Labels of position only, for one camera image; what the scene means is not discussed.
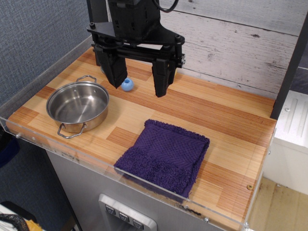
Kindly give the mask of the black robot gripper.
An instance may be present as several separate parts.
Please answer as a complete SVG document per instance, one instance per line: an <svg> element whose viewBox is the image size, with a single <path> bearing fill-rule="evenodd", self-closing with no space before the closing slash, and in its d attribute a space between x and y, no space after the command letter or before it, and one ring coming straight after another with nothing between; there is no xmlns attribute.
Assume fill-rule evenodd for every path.
<svg viewBox="0 0 308 231"><path fill-rule="evenodd" d="M153 62L155 94L165 96L176 67L185 63L185 38L161 25L163 8L157 0L110 0L108 6L111 21L87 27L96 44L96 64L118 88L128 76L125 58Z"/></svg>

